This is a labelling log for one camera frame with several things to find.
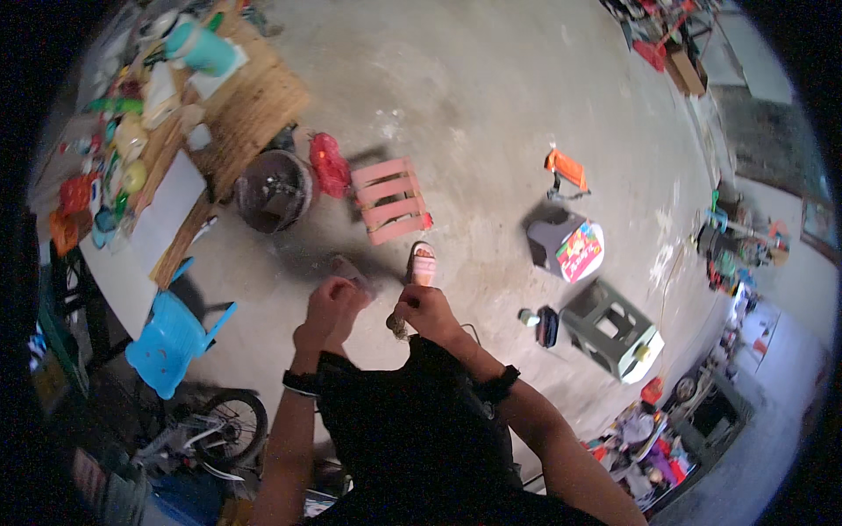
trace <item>wooden table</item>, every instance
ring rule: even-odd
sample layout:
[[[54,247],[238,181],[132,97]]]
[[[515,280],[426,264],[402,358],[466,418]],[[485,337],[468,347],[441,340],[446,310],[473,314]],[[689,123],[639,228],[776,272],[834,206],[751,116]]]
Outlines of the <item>wooden table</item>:
[[[189,151],[181,133],[180,110],[149,134],[141,154],[147,168],[147,183],[133,194],[129,204],[137,216],[155,195],[175,154],[188,153],[208,183],[169,249],[158,260],[149,278],[161,289],[169,286],[176,268],[216,201],[230,195],[243,169],[263,150],[307,104],[304,84],[277,56],[258,31],[242,19],[227,2],[218,2],[209,17],[222,12],[216,33],[240,45],[248,62],[223,83],[207,100],[187,83],[189,68],[172,70],[182,105],[198,104],[205,109],[203,122],[213,137],[204,150]]]

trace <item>hand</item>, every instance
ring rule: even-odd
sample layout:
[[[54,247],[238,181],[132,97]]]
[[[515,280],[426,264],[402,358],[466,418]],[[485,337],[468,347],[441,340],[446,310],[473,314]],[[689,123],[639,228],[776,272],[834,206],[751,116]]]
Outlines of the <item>hand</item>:
[[[351,335],[357,315],[369,303],[368,295],[347,279],[325,279],[310,295],[307,318],[293,335],[296,347],[316,353],[340,347]]]
[[[455,350],[456,340],[466,335],[453,316],[441,290],[421,285],[407,285],[395,305],[395,315],[403,318],[421,337]]]

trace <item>pile of clothes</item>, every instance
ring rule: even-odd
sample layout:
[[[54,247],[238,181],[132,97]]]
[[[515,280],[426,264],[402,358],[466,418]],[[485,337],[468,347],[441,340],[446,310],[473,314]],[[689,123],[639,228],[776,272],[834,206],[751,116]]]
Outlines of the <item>pile of clothes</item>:
[[[667,414],[646,402],[629,406],[602,437],[583,446],[623,486],[642,511],[684,482],[695,464]]]

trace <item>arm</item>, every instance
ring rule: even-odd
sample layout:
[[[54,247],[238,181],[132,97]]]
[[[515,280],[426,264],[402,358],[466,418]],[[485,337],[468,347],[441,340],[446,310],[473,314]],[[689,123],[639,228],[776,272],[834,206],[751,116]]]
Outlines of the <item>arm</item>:
[[[422,337],[459,359],[477,381],[503,374],[503,364],[459,327],[440,290],[409,285],[395,312]],[[550,495],[610,525],[646,524],[632,498],[582,447],[561,413],[541,393],[517,380],[499,409],[514,432],[541,459]]]
[[[307,319],[292,336],[296,355],[290,371],[315,373],[319,354],[344,354],[342,343],[351,333],[365,295],[347,280],[329,278],[312,296]],[[313,399],[284,389],[266,445],[264,478],[250,524],[294,524],[304,510],[304,491],[310,486],[313,455]]]

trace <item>pink plastic stool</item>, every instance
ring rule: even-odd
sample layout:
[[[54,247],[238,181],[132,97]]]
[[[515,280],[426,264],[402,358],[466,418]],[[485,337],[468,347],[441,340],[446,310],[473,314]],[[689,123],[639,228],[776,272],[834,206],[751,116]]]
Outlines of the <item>pink plastic stool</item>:
[[[433,226],[409,157],[353,171],[351,183],[372,245]]]

